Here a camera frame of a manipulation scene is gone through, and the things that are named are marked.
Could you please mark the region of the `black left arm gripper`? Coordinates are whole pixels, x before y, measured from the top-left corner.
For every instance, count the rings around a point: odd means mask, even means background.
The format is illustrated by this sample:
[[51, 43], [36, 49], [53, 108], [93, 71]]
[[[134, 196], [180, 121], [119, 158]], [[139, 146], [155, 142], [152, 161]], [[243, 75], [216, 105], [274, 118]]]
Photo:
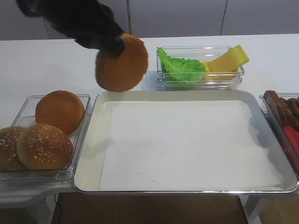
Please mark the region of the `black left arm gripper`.
[[112, 56], [124, 50], [123, 29], [112, 10], [98, 0], [18, 0], [27, 17], [42, 17], [59, 33], [73, 38], [87, 49], [98, 49]]

